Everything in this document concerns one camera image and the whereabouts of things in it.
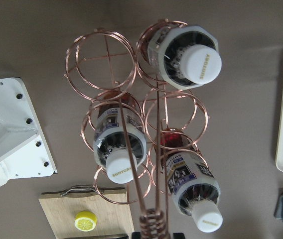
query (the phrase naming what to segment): black screw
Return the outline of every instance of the black screw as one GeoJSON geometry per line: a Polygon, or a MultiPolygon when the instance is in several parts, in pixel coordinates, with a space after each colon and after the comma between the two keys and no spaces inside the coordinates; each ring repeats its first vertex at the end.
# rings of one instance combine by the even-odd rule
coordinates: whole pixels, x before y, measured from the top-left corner
{"type": "Polygon", "coordinates": [[[28,118],[27,120],[26,120],[26,123],[27,124],[30,124],[30,123],[32,123],[33,122],[33,120],[31,119],[31,118],[28,118]]]}
{"type": "Polygon", "coordinates": [[[23,98],[23,95],[22,95],[22,94],[17,94],[17,95],[16,95],[16,98],[17,98],[18,100],[20,100],[20,99],[23,98]]]}

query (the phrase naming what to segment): wooden cutting board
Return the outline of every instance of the wooden cutting board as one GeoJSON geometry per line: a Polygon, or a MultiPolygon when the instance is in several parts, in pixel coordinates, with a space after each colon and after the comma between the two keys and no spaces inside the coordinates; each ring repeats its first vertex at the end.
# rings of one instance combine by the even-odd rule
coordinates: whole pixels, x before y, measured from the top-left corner
{"type": "MultiPolygon", "coordinates": [[[[105,190],[103,194],[114,201],[127,201],[125,189],[105,190]]],[[[95,192],[69,193],[64,197],[60,193],[43,193],[39,201],[57,239],[131,235],[134,231],[129,205],[109,203],[95,192]],[[90,211],[97,216],[96,227],[91,232],[75,228],[75,216],[80,211],[90,211]]]]}

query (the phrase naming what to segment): plastic bottle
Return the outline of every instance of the plastic bottle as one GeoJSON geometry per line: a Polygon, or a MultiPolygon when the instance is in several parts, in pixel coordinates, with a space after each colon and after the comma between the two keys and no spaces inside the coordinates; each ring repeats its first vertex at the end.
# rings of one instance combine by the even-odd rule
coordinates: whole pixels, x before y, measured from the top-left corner
{"type": "Polygon", "coordinates": [[[218,41],[200,26],[167,23],[153,33],[143,56],[165,81],[180,90],[213,81],[222,64],[218,41]]]}
{"type": "MultiPolygon", "coordinates": [[[[175,129],[164,133],[161,142],[166,147],[174,148],[188,143],[187,137],[177,134],[175,129]]],[[[219,229],[222,224],[217,207],[220,188],[200,154],[187,151],[171,153],[167,157],[166,167],[168,187],[179,212],[192,216],[198,229],[203,232],[219,229]]]]}
{"type": "MultiPolygon", "coordinates": [[[[109,92],[104,96],[104,99],[113,98],[119,93],[119,91],[109,92]]],[[[138,111],[137,103],[129,93],[125,93],[121,100],[122,103],[138,111]]],[[[123,113],[133,160],[137,168],[146,159],[146,139],[142,123],[140,118],[125,106],[123,106],[123,113]]],[[[123,184],[133,179],[119,103],[100,107],[93,149],[95,161],[106,169],[110,180],[123,184]]]]}

